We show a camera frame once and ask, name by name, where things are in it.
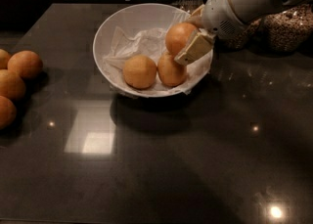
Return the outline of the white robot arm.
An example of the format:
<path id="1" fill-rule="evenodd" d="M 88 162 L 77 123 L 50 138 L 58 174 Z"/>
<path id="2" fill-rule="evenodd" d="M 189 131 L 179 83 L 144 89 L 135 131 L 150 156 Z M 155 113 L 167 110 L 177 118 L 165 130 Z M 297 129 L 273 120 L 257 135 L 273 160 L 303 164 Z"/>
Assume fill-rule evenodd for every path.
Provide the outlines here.
<path id="1" fill-rule="evenodd" d="M 207 0 L 188 18 L 188 22 L 204 33 L 193 32 L 187 45 L 174 60 L 187 66 L 213 48 L 216 39 L 233 39 L 252 22 L 271 14 L 283 12 L 309 0 Z"/>

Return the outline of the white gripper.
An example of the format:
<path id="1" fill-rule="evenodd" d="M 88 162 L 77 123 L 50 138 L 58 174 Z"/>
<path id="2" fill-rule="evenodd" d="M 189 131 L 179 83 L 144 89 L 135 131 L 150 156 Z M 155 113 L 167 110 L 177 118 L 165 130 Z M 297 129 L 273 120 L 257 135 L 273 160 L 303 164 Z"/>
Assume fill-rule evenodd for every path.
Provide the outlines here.
<path id="1" fill-rule="evenodd" d="M 200 30 L 191 33 L 186 46 L 174 57 L 174 61 L 182 66 L 192 64 L 209 53 L 216 35 L 221 40 L 229 40 L 247 28 L 236 16 L 230 0 L 207 0 L 205 5 L 200 5 L 190 14 L 186 22 L 197 28 L 204 27 L 211 33 Z"/>

